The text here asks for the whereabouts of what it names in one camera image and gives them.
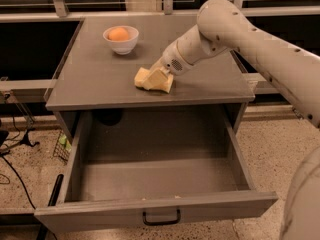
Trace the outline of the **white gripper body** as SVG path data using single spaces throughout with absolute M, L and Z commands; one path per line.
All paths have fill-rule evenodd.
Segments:
M 172 42 L 162 53 L 161 64 L 175 76 L 180 76 L 192 70 L 193 65 L 189 64 L 180 54 L 177 42 Z

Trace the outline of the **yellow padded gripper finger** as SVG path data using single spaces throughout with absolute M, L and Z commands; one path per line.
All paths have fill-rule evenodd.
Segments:
M 169 73 L 161 68 L 148 70 L 142 78 L 141 85 L 146 90 L 168 91 L 170 88 Z
M 157 69 L 157 68 L 161 68 L 163 66 L 163 64 L 162 64 L 162 59 L 160 58 L 160 59 L 158 59 L 151 67 L 150 67 L 150 71 L 153 71 L 153 70 L 155 70 L 155 69 Z

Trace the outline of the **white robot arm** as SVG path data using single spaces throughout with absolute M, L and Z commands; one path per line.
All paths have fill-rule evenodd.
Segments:
M 208 0 L 196 25 L 151 68 L 181 75 L 226 49 L 238 52 L 314 126 L 320 126 L 320 57 L 252 25 L 228 0 Z M 287 194 L 281 240 L 320 240 L 320 148 L 302 160 Z

